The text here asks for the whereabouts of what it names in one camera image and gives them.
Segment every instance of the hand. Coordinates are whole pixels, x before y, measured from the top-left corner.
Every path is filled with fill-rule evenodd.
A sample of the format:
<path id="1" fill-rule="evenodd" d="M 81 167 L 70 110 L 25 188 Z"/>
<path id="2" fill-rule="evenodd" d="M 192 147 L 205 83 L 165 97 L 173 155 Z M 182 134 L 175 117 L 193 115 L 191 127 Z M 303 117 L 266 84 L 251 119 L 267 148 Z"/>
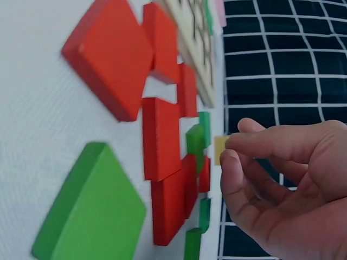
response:
<path id="1" fill-rule="evenodd" d="M 346 260 L 347 126 L 327 121 L 265 129 L 243 119 L 238 128 L 220 157 L 232 220 L 281 259 Z M 297 190 L 276 183 L 253 158 L 269 159 Z"/>

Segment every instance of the green wooden block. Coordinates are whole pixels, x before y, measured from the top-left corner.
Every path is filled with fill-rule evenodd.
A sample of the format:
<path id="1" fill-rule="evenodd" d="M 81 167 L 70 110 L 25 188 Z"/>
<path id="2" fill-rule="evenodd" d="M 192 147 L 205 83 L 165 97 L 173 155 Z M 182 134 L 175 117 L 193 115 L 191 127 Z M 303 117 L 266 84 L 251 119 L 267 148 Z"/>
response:
<path id="1" fill-rule="evenodd" d="M 199 260 L 201 229 L 188 230 L 185 234 L 184 260 Z"/>
<path id="2" fill-rule="evenodd" d="M 205 234 L 210 227 L 210 213 L 211 213 L 211 199 L 205 198 L 200 200 L 199 227 L 203 234 Z"/>
<path id="3" fill-rule="evenodd" d="M 36 241 L 39 260 L 131 260 L 146 207 L 108 144 L 86 145 Z"/>
<path id="4" fill-rule="evenodd" d="M 205 147 L 208 148 L 211 145 L 211 125 L 210 125 L 210 113 L 199 112 L 199 122 L 204 128 Z"/>
<path id="5" fill-rule="evenodd" d="M 185 134 L 187 141 L 187 151 L 188 154 L 194 154 L 196 157 L 196 170 L 197 175 L 200 174 L 205 160 L 204 160 L 204 148 L 205 148 L 205 138 L 204 129 L 201 124 L 192 126 Z"/>
<path id="6" fill-rule="evenodd" d="M 205 0 L 205 9 L 206 9 L 206 20 L 208 25 L 208 31 L 210 35 L 213 35 L 213 18 L 210 10 L 210 6 L 208 5 L 209 0 Z"/>

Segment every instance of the black grid fabric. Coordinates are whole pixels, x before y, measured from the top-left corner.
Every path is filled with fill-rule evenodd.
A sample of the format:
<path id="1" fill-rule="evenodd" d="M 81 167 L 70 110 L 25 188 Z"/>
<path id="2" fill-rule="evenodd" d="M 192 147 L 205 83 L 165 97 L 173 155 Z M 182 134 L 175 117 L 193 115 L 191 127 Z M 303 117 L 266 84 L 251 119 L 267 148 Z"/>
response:
<path id="1" fill-rule="evenodd" d="M 347 123 L 347 0 L 224 0 L 224 131 L 253 118 L 265 127 Z M 295 186 L 263 160 L 280 184 Z M 222 203 L 218 260 L 277 259 L 230 219 Z"/>

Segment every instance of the wooden frame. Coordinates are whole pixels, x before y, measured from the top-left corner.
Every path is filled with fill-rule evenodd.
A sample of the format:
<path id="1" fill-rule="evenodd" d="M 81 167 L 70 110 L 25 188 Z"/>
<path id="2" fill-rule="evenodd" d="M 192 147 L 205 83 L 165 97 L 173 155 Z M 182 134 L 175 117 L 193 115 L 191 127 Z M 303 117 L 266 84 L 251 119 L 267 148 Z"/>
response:
<path id="1" fill-rule="evenodd" d="M 161 4 L 176 22 L 182 59 L 196 70 L 197 85 L 203 103 L 209 108 L 214 108 L 214 44 L 207 25 L 204 0 L 156 0 L 156 2 Z"/>

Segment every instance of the red wooden block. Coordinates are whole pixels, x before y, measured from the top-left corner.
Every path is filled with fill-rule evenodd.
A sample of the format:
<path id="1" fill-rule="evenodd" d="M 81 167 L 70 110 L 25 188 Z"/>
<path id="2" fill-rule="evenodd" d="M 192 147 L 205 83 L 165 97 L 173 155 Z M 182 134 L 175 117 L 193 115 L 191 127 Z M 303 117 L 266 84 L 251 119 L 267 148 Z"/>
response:
<path id="1" fill-rule="evenodd" d="M 182 160 L 182 170 L 184 171 L 184 216 L 190 217 L 197 199 L 197 178 L 196 178 L 196 159 L 193 154 L 187 154 Z"/>
<path id="2" fill-rule="evenodd" d="M 195 71 L 185 63 L 178 66 L 180 77 L 177 84 L 177 100 L 181 108 L 181 117 L 197 117 Z"/>
<path id="3" fill-rule="evenodd" d="M 153 241 L 167 246 L 184 224 L 184 171 L 151 185 Z"/>
<path id="4" fill-rule="evenodd" d="M 166 84 L 178 82 L 178 36 L 173 20 L 157 3 L 144 5 L 143 26 L 154 50 L 151 75 Z"/>
<path id="5" fill-rule="evenodd" d="M 211 186 L 211 158 L 205 156 L 205 164 L 200 173 L 199 192 L 209 192 Z"/>
<path id="6" fill-rule="evenodd" d="M 96 0 L 62 54 L 119 121 L 136 121 L 153 50 L 127 1 Z"/>
<path id="7" fill-rule="evenodd" d="M 143 99 L 143 151 L 146 180 L 161 181 L 181 169 L 178 104 Z"/>

